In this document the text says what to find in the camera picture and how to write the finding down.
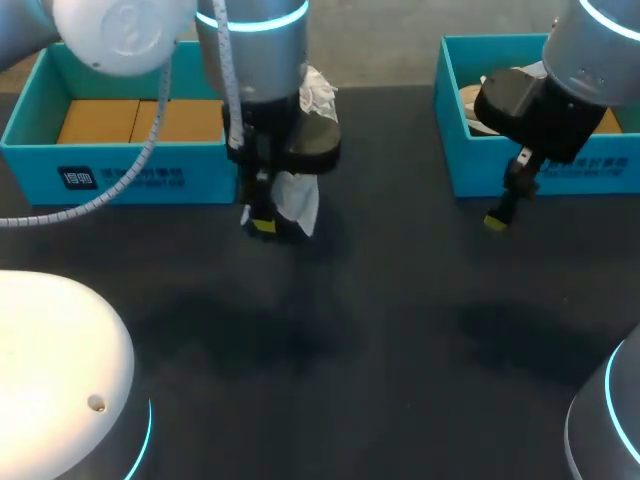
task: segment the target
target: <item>black tabletop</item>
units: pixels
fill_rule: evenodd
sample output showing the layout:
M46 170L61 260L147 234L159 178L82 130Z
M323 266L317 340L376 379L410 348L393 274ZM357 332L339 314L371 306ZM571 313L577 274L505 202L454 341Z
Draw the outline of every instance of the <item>black tabletop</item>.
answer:
M456 201L430 87L344 90L313 242L239 207L106 208L0 232L0 268L93 288L129 327L159 480L565 480L579 386L637 322L640 198ZM6 114L15 97L2 97ZM28 211L3 168L0 214Z

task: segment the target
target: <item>white cable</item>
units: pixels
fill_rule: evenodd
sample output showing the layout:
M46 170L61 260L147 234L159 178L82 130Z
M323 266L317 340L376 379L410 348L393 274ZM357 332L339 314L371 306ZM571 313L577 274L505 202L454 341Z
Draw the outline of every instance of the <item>white cable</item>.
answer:
M229 116L229 146L234 150L244 145L244 127L242 123L242 107L240 104L240 88L238 77L233 64L233 50L231 48L231 32L229 30L229 15L225 0L213 0L213 10L218 22L218 45L220 50L220 66L222 80L227 93Z
M138 158L131 166L131 168L124 174L124 176L109 190L104 192L99 197L91 200L84 205L72 208L70 210L52 213L50 215L41 215L39 217L20 217L20 218L0 218L0 228L15 228L15 227L33 227L37 225L50 225L53 223L60 223L66 220L72 220L77 217L81 217L88 213L91 213L98 208L106 205L108 202L120 195L138 176L138 174L145 167L149 161L149 157L156 146L158 139L158 132L164 122L164 113L169 101L169 95L171 92L171 60L168 60L162 69L162 75L160 78L160 92L158 95L158 113L156 119L151 127L149 136L145 141L144 148Z

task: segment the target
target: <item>blue plastic bin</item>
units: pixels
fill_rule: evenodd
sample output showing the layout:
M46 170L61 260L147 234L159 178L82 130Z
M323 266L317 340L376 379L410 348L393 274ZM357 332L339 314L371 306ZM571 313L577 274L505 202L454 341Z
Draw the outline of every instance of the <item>blue plastic bin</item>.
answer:
M56 145L69 105L74 99L157 99L159 75L107 77L85 67L64 44L44 50L0 144L29 203L78 205L111 186L142 145ZM171 98L217 98L206 83L197 42L180 43L173 56ZM69 189L59 170L65 167L90 171L97 189ZM159 143L147 168L114 203L229 204L235 200L236 176L224 135L217 143Z
M435 110L453 190L457 197L493 197L503 192L509 159L520 147L505 137L473 137L459 90L479 84L500 68L542 58L547 35L445 37L435 84ZM540 195L640 192L640 108L614 111L624 135L594 135L571 166L543 167Z

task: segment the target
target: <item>cardboard box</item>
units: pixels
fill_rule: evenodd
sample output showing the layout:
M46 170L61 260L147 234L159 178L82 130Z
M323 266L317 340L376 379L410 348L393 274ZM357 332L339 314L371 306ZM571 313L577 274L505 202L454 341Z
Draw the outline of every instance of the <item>cardboard box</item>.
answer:
M142 101L131 143L143 143L153 125L158 102ZM161 142L219 142L223 137L222 101L172 100L160 132Z
M198 42L179 43L172 63L172 100L220 100L207 83ZM142 150L141 144L130 143L137 117L134 105L141 98L157 100L159 83L158 71L140 77L102 75L62 43L43 50L0 143L29 203L78 205L114 185ZM116 102L103 103L106 100ZM103 123L95 124L96 116ZM235 202L237 167L227 158L223 135L216 137L215 125L211 131L208 141L159 143L133 185L113 203ZM69 178L83 182L71 183Z
M139 104L138 100L73 100L57 143L129 143Z
M620 124L618 123L618 119L616 118L615 113L610 108L607 108L607 112L604 114L604 118L598 128L593 132L594 135L620 135L622 134L622 128L620 128Z
M442 40L434 107L457 197L502 195L505 168L521 148L502 136L472 136L460 88L477 84L495 70L540 61L547 38L536 34ZM539 195L640 193L640 106L615 108L612 114L625 133L593 135L572 165L547 162L537 178Z

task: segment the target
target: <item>cyan led ring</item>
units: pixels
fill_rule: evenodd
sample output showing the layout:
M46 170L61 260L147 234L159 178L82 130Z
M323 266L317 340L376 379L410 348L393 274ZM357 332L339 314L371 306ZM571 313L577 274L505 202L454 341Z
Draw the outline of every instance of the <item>cyan led ring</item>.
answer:
M629 437L627 437L627 434L624 432L622 425L620 425L618 416L613 409L613 401L611 400L611 366L613 365L616 354L618 353L618 350L620 350L620 347L623 343L624 342L622 342L620 346L616 348L615 352L613 352L613 355L611 355L611 358L609 359L609 363L607 364L607 371L604 376L604 393L607 400L607 409L609 410L609 416L611 417L611 421L613 422L613 426L615 427L620 440L622 440L622 443L625 447L627 447L627 451L635 459L635 461L640 463L640 454L631 443L631 440L629 440Z
M616 22L607 18L604 14L602 14L596 7L589 3L589 0L580 0L580 4L587 11L589 15L593 17L593 19L605 26L609 30L616 32L623 37L630 38L631 40L636 40L640 42L640 33L634 30L630 30L622 25L618 25Z
M147 435L144 438L144 444L142 445L142 449L138 454L138 458L136 459L136 462L133 464L133 467L131 467L131 470L129 471L127 476L124 477L124 480L132 480L134 478L134 475L138 471L138 468L140 468L142 459L144 458L145 454L147 453L147 449L149 448L149 440L151 439L152 424L153 424L153 410L151 408L151 400L149 400L149 424L147 425Z
M232 32L242 33L268 32L271 30L277 30L279 28L284 28L297 22L302 17L304 17L308 11L309 0L306 0L302 4L302 6L295 12L283 17L266 20L264 22L229 22L229 30ZM200 12L196 14L196 17L206 25L209 25L213 28L218 28L218 22L214 18L203 15Z

